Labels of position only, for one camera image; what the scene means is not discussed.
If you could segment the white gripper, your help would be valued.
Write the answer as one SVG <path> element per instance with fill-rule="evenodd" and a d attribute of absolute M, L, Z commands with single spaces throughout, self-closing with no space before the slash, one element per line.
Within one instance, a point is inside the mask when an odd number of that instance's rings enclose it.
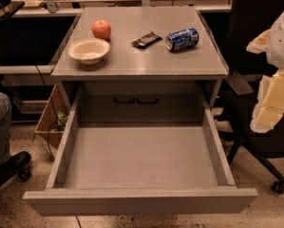
<path fill-rule="evenodd" d="M 270 30 L 260 33 L 246 49 L 254 54 L 265 52 L 269 64 L 284 68 L 284 11 Z M 257 93 L 257 103 L 250 127 L 255 133 L 272 130 L 284 115 L 284 69 L 272 77 L 263 76 Z"/>

